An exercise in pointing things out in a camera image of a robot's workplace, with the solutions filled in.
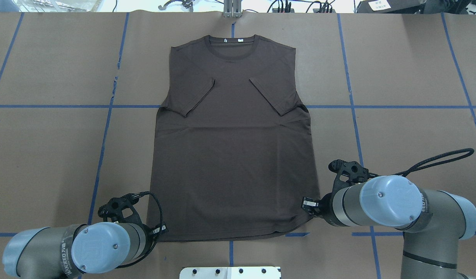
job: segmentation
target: white label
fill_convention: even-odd
[[[373,11],[391,9],[391,6],[389,5],[387,0],[372,1],[369,2],[369,6],[371,6],[371,9],[373,9]]]

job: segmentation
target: t-shirt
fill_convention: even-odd
[[[171,48],[157,113],[154,192],[161,241],[268,238],[311,219],[320,198],[310,115],[295,88],[295,49],[254,35]],[[148,226],[159,223],[150,201]]]

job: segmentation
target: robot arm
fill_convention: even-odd
[[[378,176],[357,162],[333,161],[333,192],[302,207],[332,226],[389,226],[404,233],[402,279],[473,279],[457,273],[458,241],[474,236],[476,208],[466,198],[421,189],[405,177]],[[348,181],[340,180],[347,176]]]
[[[148,194],[155,198],[150,192],[112,198],[98,210],[104,222],[18,233],[4,249],[5,272],[22,279],[66,279],[109,272],[141,261],[151,252],[158,236],[167,232],[162,219],[153,229],[142,224],[133,208],[139,198]],[[122,211],[128,208],[133,214],[124,217]],[[136,258],[134,263],[122,265]]]

